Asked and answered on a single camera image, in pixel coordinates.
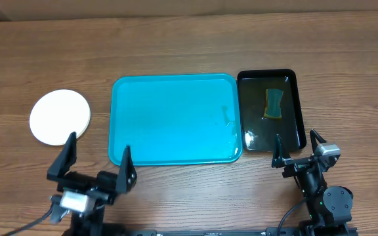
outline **turquoise plastic tray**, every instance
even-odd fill
[[[108,154],[136,166],[229,163],[242,154],[236,81],[227,74],[124,77],[112,90]]]

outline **wall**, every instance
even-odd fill
[[[0,20],[378,10],[378,0],[0,0]]]

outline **black tray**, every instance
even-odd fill
[[[270,69],[242,71],[237,76],[243,146],[247,151],[273,151],[275,135],[285,148],[295,151],[306,146],[299,90],[294,71]],[[264,117],[267,89],[280,89],[281,119]]]

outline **sponge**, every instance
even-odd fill
[[[264,118],[282,119],[280,103],[283,93],[282,90],[276,88],[266,90]]]

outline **wood grain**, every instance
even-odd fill
[[[325,173],[354,192],[352,226],[378,235],[378,12],[112,18],[0,23],[0,234],[39,217],[55,184],[46,169],[61,147],[39,143],[28,117],[55,89],[89,101],[92,119],[74,170],[117,171],[108,159],[110,96],[125,75],[290,68],[304,125],[342,149]],[[310,144],[294,156],[306,156]],[[301,195],[270,168],[271,153],[230,165],[137,168],[138,184],[106,211],[133,229],[263,229]],[[307,218],[295,212],[286,224]],[[60,235],[48,222],[23,235]]]

